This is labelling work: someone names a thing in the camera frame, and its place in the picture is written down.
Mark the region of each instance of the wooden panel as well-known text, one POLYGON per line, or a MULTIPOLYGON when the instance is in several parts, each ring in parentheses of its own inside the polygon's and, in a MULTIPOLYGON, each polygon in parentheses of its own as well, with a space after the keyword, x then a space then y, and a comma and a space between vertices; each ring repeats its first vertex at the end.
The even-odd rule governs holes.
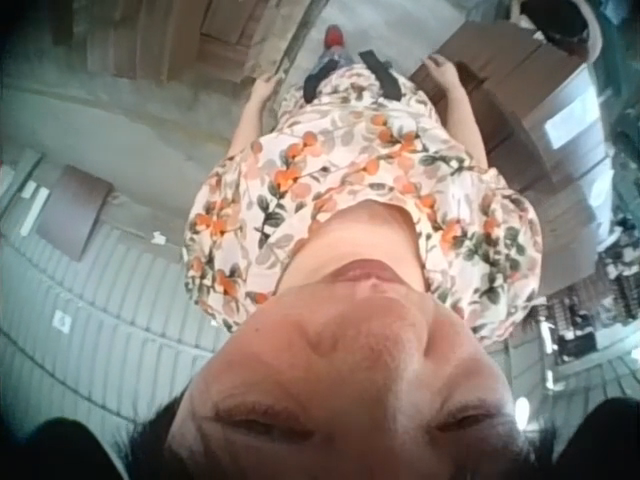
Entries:
POLYGON ((327 0, 279 0, 269 2, 263 21, 256 31, 256 42, 249 52, 244 69, 246 76, 274 73, 281 68, 285 53, 292 44, 305 17, 319 13, 327 0))
POLYGON ((195 63, 206 0, 143 0, 138 22, 138 78, 168 80, 195 63))
POLYGON ((49 0, 49 28, 54 45, 73 41, 73 0, 49 0))
POLYGON ((112 190, 111 183, 67 165, 42 211, 38 235, 79 261, 112 190))
POLYGON ((87 37, 87 70, 95 73, 112 73, 110 42, 109 27, 97 27, 91 31, 87 37))
POLYGON ((122 20, 114 25, 109 40, 111 73, 118 77, 136 78, 138 19, 122 20))
POLYGON ((248 48, 254 45, 257 41, 264 41, 264 38, 256 38, 256 34, 258 33, 258 27, 260 27, 262 23, 262 19, 267 11, 269 3, 270 0, 257 0, 251 15, 247 19, 244 30, 242 30, 242 35, 240 35, 240 38, 238 39, 238 45, 248 48))
POLYGON ((239 82, 244 77, 244 68, 249 49, 240 45, 229 45, 214 38, 200 37, 197 61, 211 75, 223 80, 239 82))
POLYGON ((100 22, 119 22, 136 18, 142 0, 93 0, 91 16, 100 22))
POLYGON ((176 0, 169 47, 169 79, 180 77, 195 65, 200 46, 200 29, 207 0, 176 0))
POLYGON ((143 0, 138 23, 136 75, 149 80, 166 80, 170 31, 176 0, 143 0))
POLYGON ((207 11, 202 33, 235 44, 251 17, 258 0, 213 0, 207 11))

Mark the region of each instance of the neck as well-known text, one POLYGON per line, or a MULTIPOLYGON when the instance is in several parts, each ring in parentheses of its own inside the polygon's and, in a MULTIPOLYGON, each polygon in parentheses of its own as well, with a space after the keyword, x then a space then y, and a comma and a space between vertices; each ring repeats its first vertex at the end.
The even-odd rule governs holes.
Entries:
POLYGON ((365 258, 385 262, 411 287, 424 291, 422 259, 409 214, 374 201, 336 213, 314 232, 282 275, 278 291, 313 283, 365 258))

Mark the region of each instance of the concrete floor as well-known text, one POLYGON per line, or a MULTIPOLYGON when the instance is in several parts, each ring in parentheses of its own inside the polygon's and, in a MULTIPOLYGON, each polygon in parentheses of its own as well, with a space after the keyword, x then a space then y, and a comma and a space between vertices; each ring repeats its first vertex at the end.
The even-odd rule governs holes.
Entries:
POLYGON ((462 10, 446 0, 330 0, 304 40, 283 90, 301 82, 322 52, 328 25, 345 32, 347 47, 373 49, 394 69, 410 75, 420 60, 436 50, 464 21, 462 10))

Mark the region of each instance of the black strap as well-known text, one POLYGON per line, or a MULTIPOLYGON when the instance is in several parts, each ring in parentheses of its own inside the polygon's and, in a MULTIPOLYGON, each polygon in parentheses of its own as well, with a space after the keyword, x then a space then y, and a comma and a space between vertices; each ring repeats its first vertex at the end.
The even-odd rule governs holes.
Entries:
MULTIPOLYGON (((367 66, 369 71, 373 73, 380 83, 382 88, 382 96, 389 100, 395 100, 399 102, 402 100, 402 89, 400 88, 400 82, 391 73, 391 70, 387 65, 380 61, 378 56, 373 50, 367 50, 360 52, 360 58, 362 62, 367 66)), ((305 103, 309 104, 313 102, 318 96, 318 87, 338 68, 338 61, 335 58, 328 60, 320 69, 311 75, 308 75, 304 79, 304 85, 302 87, 302 97, 305 103)))
POLYGON ((338 61, 335 58, 328 60, 320 69, 304 79, 302 87, 302 97, 309 104, 318 96, 318 87, 338 68, 338 61))
POLYGON ((359 53, 362 62, 376 76, 380 88, 382 88, 382 96, 388 100, 399 102, 402 100, 402 89, 400 82, 391 73, 389 67, 380 61, 373 50, 367 50, 359 53))

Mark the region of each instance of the lips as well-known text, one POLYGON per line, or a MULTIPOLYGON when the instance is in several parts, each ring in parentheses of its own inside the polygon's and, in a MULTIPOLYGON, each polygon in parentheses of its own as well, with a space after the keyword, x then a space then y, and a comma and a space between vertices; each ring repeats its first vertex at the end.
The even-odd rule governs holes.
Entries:
POLYGON ((349 262, 325 277, 330 282, 361 282, 378 280, 385 283, 406 284, 398 273, 380 260, 361 259, 349 262))

